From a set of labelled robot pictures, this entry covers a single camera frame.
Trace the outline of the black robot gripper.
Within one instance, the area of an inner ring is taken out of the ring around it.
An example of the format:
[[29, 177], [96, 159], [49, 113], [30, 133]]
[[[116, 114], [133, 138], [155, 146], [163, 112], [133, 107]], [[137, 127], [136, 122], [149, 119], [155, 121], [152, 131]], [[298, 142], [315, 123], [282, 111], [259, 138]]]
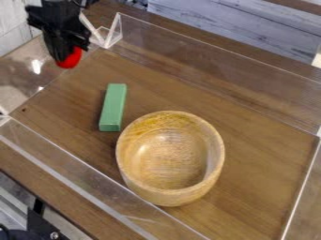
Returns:
[[89, 5], [91, 0], [40, 0], [38, 6], [25, 6], [28, 24], [45, 32], [45, 45], [57, 62], [68, 58], [75, 46], [84, 51], [89, 48], [91, 30], [79, 20]]

